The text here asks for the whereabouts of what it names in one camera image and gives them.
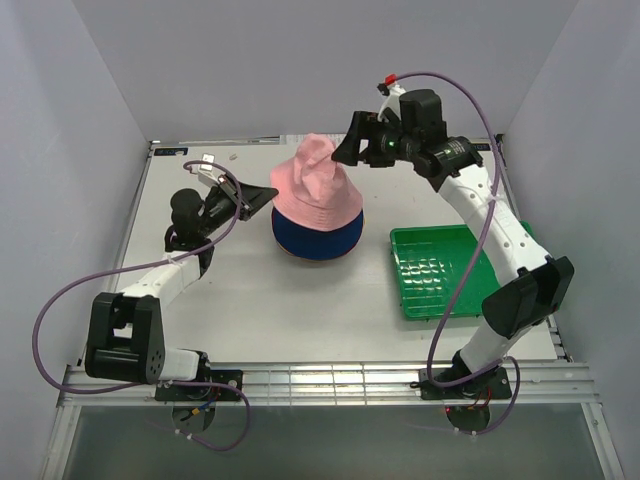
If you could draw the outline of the dark red bucket hat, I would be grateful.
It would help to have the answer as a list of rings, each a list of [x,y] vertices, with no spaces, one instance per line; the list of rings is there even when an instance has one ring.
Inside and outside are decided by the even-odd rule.
[[[291,253],[311,259],[332,258],[360,245],[358,239],[338,237],[282,238],[276,240]]]

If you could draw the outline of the pink bucket hat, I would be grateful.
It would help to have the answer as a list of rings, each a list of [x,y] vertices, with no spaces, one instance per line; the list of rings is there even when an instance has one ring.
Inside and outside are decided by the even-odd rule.
[[[363,198],[344,167],[332,159],[336,146],[326,135],[308,134],[294,156],[270,173],[278,190],[275,209],[305,228],[328,232],[351,223],[363,212]]]

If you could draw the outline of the blue bucket hat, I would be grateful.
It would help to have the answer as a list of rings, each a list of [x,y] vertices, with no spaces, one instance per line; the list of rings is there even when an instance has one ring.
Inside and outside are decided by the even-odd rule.
[[[329,261],[349,254],[360,241],[364,225],[364,211],[350,223],[331,231],[298,225],[276,208],[271,212],[276,243],[288,254],[309,261]]]

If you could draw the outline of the yellow bucket hat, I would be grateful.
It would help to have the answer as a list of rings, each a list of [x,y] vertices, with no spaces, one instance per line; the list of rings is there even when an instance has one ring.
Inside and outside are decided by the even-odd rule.
[[[333,262],[333,261],[348,257],[351,254],[351,252],[355,249],[355,246],[354,246],[352,249],[342,253],[341,255],[338,255],[332,258],[311,259],[311,258],[295,255],[290,251],[288,251],[286,248],[284,248],[281,244],[277,244],[277,246],[287,256],[295,259],[296,261],[306,262],[308,264],[327,264],[329,262]]]

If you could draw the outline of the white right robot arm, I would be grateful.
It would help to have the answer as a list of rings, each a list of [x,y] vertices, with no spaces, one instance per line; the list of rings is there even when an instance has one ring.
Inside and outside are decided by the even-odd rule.
[[[483,320],[451,366],[427,374],[438,389],[474,397],[511,347],[558,309],[574,267],[567,257],[553,257],[524,229],[498,195],[499,171],[487,169],[472,142],[448,135],[434,91],[398,85],[380,89],[385,100],[379,111],[355,112],[332,158],[371,168],[410,163],[476,238],[474,253],[486,255],[499,288],[483,300]]]

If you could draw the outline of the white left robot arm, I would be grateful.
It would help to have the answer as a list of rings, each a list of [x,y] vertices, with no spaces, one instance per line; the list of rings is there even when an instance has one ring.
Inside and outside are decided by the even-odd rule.
[[[164,236],[164,261],[116,293],[95,297],[89,324],[88,376],[136,384],[177,381],[190,399],[205,397],[212,376],[203,352],[165,345],[163,309],[209,269],[210,236],[225,223],[247,221],[278,194],[272,187],[234,185],[223,175],[206,197],[190,188],[170,200],[171,225]]]

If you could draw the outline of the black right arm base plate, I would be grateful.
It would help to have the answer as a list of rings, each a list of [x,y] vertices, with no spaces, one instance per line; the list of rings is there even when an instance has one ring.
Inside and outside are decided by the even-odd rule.
[[[427,370],[418,371],[418,380],[409,384],[420,392],[422,400],[507,400],[512,398],[507,371],[498,367],[469,382],[448,388],[435,386],[428,380]]]

